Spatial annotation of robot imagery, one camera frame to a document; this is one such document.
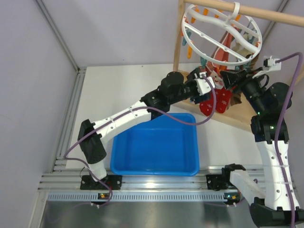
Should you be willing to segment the brown striped sock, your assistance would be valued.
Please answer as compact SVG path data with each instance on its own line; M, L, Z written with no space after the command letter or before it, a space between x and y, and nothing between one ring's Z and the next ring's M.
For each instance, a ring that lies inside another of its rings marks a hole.
M250 62L248 62L244 65L238 66L238 68L241 69L241 70L242 69L253 69L256 62L258 61L258 58L259 58L259 54L255 58L253 58ZM232 93L231 98L230 98L230 102L229 102L229 105L228 105L228 109L230 107L234 106L234 105L238 105L238 104L242 103L241 95L242 95L241 92Z

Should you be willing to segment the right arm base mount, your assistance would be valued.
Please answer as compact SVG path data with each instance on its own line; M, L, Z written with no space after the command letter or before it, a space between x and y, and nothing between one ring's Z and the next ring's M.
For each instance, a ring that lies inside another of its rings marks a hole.
M222 174L208 174L206 175L206 183L208 190L219 191L219 190L228 190L235 189L229 180L223 177Z

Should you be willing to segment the white round clip hanger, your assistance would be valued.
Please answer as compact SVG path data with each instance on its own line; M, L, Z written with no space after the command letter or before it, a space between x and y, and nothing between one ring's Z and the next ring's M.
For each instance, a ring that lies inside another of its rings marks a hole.
M183 14L181 23L181 46L187 49L187 59L193 56L210 61L212 63L227 67L238 67L250 62L261 51L262 34L252 17L242 16L239 13L240 3L234 2L232 12L219 9L210 9L190 4ZM232 35L230 47L225 47L220 41L225 33ZM243 34L248 33L254 36L253 43L247 42ZM235 45L236 39L241 46L254 52L248 58L241 56L231 48ZM229 53L228 61L220 61L211 57L216 48L221 48Z

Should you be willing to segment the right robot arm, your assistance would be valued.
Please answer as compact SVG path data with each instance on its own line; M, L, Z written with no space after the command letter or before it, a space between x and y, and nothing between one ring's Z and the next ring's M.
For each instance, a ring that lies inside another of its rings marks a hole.
M256 115L251 118L251 131L260 151L265 177L265 189L250 179L242 165L222 168L222 184L236 187L249 204L257 227L295 227L304 221L304 210L296 199L288 162L289 135L282 115L284 103L290 107L289 86L278 82L269 88L261 85L261 76L247 70L221 71L224 87L241 92Z

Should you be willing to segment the salmon pink cloth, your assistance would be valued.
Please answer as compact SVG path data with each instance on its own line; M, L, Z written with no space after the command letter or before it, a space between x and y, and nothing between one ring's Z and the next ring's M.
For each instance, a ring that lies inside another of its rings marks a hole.
M229 34L229 33L225 33L220 42L225 47L230 48L230 45L231 45L231 42L232 42L232 35ZM224 62L228 61L228 56L229 56L229 53L225 52L223 49L221 49L219 47L216 48L214 53L211 55L211 57L215 58L216 60L220 60L220 61L224 61ZM199 67L197 67L195 70L193 70L190 74L199 73L199 72L206 72L207 76L210 76L212 71L217 70L218 73L220 74L220 72L222 70L226 70L226 69L227 69L227 66L212 63L210 61L207 61L207 60L201 58L201 65Z

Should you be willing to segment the red santa sock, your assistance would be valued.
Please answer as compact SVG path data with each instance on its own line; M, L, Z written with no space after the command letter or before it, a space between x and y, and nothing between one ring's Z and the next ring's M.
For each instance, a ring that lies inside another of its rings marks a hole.
M212 71L210 76L215 84L216 95L218 95L218 92L224 87L223 80L217 70ZM210 116L213 110L213 95L211 92L208 94L208 100L200 103L199 109L205 116Z
M220 114L223 114L230 102L232 92L226 90L225 88L216 89L216 111Z

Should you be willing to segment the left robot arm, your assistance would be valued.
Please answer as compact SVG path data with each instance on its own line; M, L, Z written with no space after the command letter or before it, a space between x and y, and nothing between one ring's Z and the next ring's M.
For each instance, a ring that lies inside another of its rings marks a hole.
M172 104L190 99L195 104L215 93L212 77L194 70L185 81L182 73L172 71L162 79L157 89L144 95L127 109L103 120L84 120L77 141L83 152L91 175L91 183L101 189L107 184L104 165L104 145L118 134L144 122L154 120L169 112Z

